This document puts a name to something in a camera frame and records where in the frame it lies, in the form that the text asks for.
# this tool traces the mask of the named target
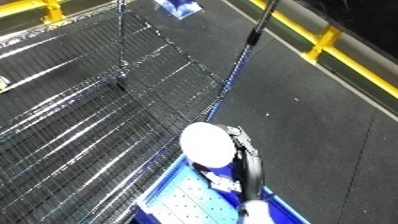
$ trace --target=wire rack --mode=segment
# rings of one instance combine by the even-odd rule
[[[128,222],[217,100],[215,75],[123,17],[122,39],[107,8],[0,48],[0,223]]]

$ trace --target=metal wire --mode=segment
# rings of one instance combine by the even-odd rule
[[[104,11],[0,49],[0,223],[122,223],[220,80],[149,23]]]

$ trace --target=yellow barrier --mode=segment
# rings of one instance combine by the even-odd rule
[[[266,3],[262,0],[250,0],[254,5],[258,6],[261,9],[265,9]],[[336,27],[328,25],[325,28],[325,31],[322,35],[315,35],[310,31],[306,30],[304,27],[299,24],[291,21],[289,18],[284,16],[282,13],[275,11],[273,13],[273,17],[279,20],[281,23],[285,24],[287,27],[300,34],[302,37],[310,41],[314,44],[314,47],[310,52],[307,52],[303,55],[305,59],[307,59],[310,63],[316,63],[318,56],[322,51],[328,52],[330,55],[338,59],[343,64],[347,65],[349,68],[356,71],[358,74],[365,77],[367,80],[371,81],[393,97],[398,99],[398,88],[386,82],[378,75],[360,65],[352,58],[345,55],[343,52],[339,51],[333,46],[333,43],[339,38],[341,31]]]
[[[0,5],[0,18],[43,7],[48,11],[47,16],[43,18],[45,23],[59,22],[64,18],[57,0],[20,0]]]

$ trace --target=white sphere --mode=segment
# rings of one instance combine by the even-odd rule
[[[209,168],[228,165],[236,152],[227,132],[205,122],[188,125],[181,134],[180,146],[188,159]]]

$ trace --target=blue tray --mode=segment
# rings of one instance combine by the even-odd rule
[[[273,192],[264,187],[264,198]],[[213,224],[236,223],[235,195],[219,194],[210,189],[180,156],[170,168],[137,200],[135,219],[142,224]],[[269,201],[275,223],[309,223],[278,196]]]

